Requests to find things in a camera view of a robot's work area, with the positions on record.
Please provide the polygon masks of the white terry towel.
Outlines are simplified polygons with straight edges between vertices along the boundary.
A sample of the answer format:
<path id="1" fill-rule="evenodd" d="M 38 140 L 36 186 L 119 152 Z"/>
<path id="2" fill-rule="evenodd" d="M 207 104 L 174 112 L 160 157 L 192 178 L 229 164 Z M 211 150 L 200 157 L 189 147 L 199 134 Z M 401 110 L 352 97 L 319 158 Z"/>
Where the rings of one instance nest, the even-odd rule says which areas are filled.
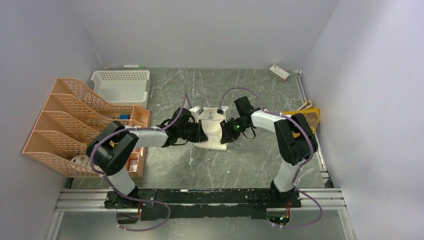
<path id="1" fill-rule="evenodd" d="M 205 142 L 193 143 L 192 145 L 197 148 L 226 151 L 228 143 L 221 144 L 222 129 L 220 122 L 229 120 L 232 117 L 231 110 L 229 109 L 226 115 L 217 113 L 218 107 L 203 107 L 204 112 L 199 117 L 194 117 L 196 122 L 201 121 L 202 128 L 208 137 Z"/>

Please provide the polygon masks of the yellow grey patterned towel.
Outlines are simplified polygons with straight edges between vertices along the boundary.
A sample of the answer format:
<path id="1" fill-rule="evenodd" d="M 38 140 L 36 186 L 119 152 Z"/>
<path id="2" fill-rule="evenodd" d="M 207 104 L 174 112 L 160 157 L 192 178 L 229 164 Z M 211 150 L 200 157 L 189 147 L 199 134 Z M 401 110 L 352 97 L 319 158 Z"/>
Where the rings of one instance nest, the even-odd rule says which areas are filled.
<path id="1" fill-rule="evenodd" d="M 282 114 L 284 115 L 303 114 L 313 133 L 316 132 L 321 120 L 320 109 L 318 107 L 314 107 L 312 101 L 310 100 L 307 100 L 297 110 L 283 111 Z"/>

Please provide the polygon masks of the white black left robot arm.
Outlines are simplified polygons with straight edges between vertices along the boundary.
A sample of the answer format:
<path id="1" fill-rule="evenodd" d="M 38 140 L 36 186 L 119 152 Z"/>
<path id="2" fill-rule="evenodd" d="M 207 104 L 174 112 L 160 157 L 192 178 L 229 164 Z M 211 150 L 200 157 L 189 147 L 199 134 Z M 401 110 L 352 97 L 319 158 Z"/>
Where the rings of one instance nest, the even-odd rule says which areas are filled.
<path id="1" fill-rule="evenodd" d="M 119 193 L 118 201 L 124 207 L 132 208 L 138 203 L 139 189 L 125 166 L 133 150 L 177 146 L 178 140 L 185 143 L 208 140 L 202 122 L 196 121 L 184 107 L 178 108 L 171 118 L 154 127 L 131 127 L 114 120 L 88 144 L 86 155 L 90 165 L 97 166 L 98 173 L 104 175 Z"/>

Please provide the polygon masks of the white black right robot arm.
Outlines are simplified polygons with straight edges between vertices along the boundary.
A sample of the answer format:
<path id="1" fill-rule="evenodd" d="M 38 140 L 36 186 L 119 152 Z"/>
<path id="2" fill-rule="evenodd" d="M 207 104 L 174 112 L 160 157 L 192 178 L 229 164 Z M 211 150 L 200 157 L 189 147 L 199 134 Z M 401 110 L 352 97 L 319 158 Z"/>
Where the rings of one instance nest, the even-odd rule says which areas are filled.
<path id="1" fill-rule="evenodd" d="M 221 143 L 230 143 L 247 129 L 265 129 L 275 134 L 282 162 L 270 184 L 270 202 L 282 207 L 296 192 L 295 182 L 301 168 L 311 160 L 318 143 L 306 117 L 301 113 L 284 115 L 264 108 L 254 108 L 244 96 L 235 100 L 238 118 L 220 122 Z"/>

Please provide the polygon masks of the orange compartment organiser tray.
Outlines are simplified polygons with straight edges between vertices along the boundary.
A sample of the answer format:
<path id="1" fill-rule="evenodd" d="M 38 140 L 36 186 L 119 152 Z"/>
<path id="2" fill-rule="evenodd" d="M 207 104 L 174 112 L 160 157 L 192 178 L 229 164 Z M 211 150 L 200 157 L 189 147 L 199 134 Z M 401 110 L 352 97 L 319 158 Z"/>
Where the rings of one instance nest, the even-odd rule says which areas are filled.
<path id="1" fill-rule="evenodd" d="M 130 115 L 130 119 L 119 119 L 120 115 Z M 120 121 L 123 125 L 128 127 L 135 127 L 138 130 L 141 128 L 147 128 L 150 126 L 151 114 L 150 111 L 140 106 L 134 105 L 131 113 L 113 113 L 111 119 L 114 121 Z M 141 144 L 141 133 L 142 131 L 135 131 L 134 134 L 138 137 L 138 142 L 135 148 L 132 150 L 126 164 L 125 169 L 132 179 L 138 179 L 143 176 L 146 151 L 147 148 Z"/>

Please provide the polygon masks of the blue item in organiser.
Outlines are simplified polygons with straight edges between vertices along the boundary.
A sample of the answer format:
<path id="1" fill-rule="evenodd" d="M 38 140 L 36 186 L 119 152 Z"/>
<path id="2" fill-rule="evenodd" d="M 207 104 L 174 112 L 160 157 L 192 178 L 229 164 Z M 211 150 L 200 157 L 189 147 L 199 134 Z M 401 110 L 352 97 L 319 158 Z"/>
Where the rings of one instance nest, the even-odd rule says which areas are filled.
<path id="1" fill-rule="evenodd" d="M 129 114 L 121 114 L 119 116 L 120 120 L 129 120 L 130 119 L 130 115 Z"/>

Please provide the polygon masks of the white red small box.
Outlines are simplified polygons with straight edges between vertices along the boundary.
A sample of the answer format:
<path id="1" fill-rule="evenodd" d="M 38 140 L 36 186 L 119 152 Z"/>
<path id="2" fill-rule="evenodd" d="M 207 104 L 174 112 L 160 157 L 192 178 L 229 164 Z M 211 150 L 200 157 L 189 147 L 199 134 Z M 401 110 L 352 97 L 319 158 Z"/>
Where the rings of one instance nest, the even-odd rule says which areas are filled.
<path id="1" fill-rule="evenodd" d="M 289 77 L 290 73 L 282 69 L 281 67 L 273 64 L 269 69 L 268 73 L 274 78 L 279 79 L 282 82 L 285 82 Z"/>

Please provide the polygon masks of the white perforated plastic basket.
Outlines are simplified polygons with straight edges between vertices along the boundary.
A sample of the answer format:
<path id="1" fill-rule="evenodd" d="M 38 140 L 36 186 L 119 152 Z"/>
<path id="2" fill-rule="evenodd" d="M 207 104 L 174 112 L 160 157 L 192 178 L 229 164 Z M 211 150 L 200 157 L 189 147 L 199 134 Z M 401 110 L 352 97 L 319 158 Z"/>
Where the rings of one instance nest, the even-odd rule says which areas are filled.
<path id="1" fill-rule="evenodd" d="M 147 107 L 148 70 L 98 70 L 92 74 L 91 81 L 93 91 L 111 104 Z"/>

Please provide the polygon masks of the white green marker pen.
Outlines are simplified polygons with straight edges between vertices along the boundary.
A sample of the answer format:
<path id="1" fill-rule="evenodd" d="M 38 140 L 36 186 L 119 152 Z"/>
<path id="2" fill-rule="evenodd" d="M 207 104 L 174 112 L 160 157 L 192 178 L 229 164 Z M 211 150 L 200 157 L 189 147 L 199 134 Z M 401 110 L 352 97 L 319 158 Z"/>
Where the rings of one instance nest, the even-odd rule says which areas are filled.
<path id="1" fill-rule="evenodd" d="M 145 68 L 145 66 L 144 65 L 140 65 L 140 64 L 138 64 L 138 65 L 135 65 L 135 64 L 125 64 L 125 65 L 123 65 L 123 68 L 143 69 L 143 68 Z"/>

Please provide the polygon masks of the white packet in file rack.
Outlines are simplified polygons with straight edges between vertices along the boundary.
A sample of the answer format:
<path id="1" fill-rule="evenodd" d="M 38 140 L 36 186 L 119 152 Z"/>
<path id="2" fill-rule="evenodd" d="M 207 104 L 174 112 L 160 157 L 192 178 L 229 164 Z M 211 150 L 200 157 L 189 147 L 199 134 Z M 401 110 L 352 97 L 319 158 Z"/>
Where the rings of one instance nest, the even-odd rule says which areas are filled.
<path id="1" fill-rule="evenodd" d="M 89 164 L 89 157 L 86 155 L 77 155 L 70 160 L 72 163 L 86 168 Z"/>

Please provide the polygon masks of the orange mesh file rack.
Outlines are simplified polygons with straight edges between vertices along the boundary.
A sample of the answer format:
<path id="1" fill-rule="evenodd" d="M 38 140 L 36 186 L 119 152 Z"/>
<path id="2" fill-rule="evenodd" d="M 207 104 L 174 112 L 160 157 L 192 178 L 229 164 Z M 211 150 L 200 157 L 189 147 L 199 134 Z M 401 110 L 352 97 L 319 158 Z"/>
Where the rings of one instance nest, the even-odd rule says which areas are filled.
<path id="1" fill-rule="evenodd" d="M 58 78 L 22 153 L 66 177 L 96 178 L 72 158 L 85 155 L 87 145 L 111 121 L 134 109 L 108 103 L 79 79 Z"/>

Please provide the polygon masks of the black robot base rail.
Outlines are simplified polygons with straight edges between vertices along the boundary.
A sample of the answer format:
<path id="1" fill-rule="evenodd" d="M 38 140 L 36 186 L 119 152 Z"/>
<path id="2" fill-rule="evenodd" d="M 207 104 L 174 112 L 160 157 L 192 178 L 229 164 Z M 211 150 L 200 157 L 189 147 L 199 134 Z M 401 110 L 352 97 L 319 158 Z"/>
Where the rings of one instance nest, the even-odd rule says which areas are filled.
<path id="1" fill-rule="evenodd" d="M 141 203 L 109 191 L 104 208 L 140 211 L 141 221 L 152 221 L 166 217 L 266 219 L 268 209 L 301 207 L 298 191 L 283 200 L 272 199 L 270 193 L 270 188 L 141 188 L 138 191 L 138 198 L 143 200 Z"/>

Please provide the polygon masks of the aluminium frame rail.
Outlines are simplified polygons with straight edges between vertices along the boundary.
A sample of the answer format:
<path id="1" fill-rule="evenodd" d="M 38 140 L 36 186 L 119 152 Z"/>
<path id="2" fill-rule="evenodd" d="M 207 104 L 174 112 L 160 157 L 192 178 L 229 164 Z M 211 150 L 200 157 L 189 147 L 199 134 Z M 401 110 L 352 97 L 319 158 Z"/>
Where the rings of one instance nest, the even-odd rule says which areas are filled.
<path id="1" fill-rule="evenodd" d="M 296 210 L 335 210 L 343 235 L 353 240 L 347 206 L 339 188 L 305 188 L 274 199 L 268 188 L 170 189 L 142 188 L 138 200 L 119 196 L 111 189 L 63 189 L 57 200 L 47 240 L 54 240 L 66 212 L 123 213 L 129 223 L 192 218 L 269 219 L 281 226 L 284 216 Z"/>

